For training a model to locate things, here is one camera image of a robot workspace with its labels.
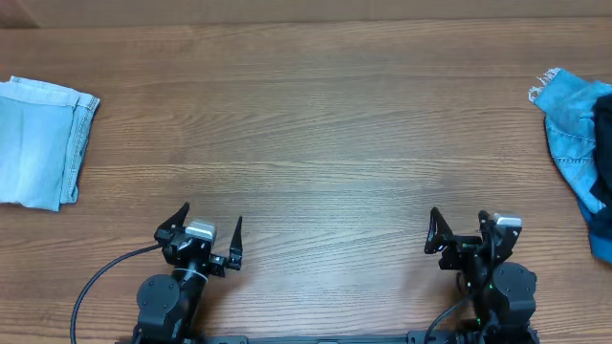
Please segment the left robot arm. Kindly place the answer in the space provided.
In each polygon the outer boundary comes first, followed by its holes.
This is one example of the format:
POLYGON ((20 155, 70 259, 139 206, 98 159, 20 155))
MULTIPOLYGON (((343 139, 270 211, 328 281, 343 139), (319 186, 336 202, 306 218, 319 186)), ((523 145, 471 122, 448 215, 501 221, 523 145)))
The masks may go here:
POLYGON ((228 269, 240 270, 243 258, 242 222, 239 218, 229 245, 229 255, 212 252, 216 241, 213 223, 186 222, 189 204, 158 226, 155 241, 169 274, 147 278, 137 292, 139 315, 133 343, 205 343, 192 329, 204 288, 210 276, 223 277, 228 269))

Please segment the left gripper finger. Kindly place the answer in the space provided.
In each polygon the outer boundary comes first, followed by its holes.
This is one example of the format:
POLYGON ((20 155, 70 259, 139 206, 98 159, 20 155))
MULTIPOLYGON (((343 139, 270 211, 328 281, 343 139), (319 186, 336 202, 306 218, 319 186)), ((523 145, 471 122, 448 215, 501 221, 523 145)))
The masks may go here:
POLYGON ((170 216, 167 220, 165 220, 161 225, 159 225, 160 230, 170 231, 176 227, 181 227, 184 225, 186 216, 189 211, 190 204, 189 202, 185 202, 181 208, 172 216, 170 216))
POLYGON ((242 222, 243 217, 238 218, 235 230, 232 235, 232 239, 229 246, 229 258, 231 261, 240 261, 243 255, 242 245, 242 222))

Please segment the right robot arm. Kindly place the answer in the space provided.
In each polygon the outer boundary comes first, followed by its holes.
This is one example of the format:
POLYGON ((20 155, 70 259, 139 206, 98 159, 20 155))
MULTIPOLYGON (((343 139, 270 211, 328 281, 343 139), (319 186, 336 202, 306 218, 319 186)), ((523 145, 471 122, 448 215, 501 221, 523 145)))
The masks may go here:
POLYGON ((424 343, 537 343, 531 328, 536 310, 536 274, 510 262, 523 222, 517 215, 478 212, 477 236, 457 235, 437 207, 429 213, 424 253, 442 254, 439 268, 457 272, 463 298, 437 316, 427 328, 424 343), (465 304, 475 317, 451 333, 435 328, 465 304))

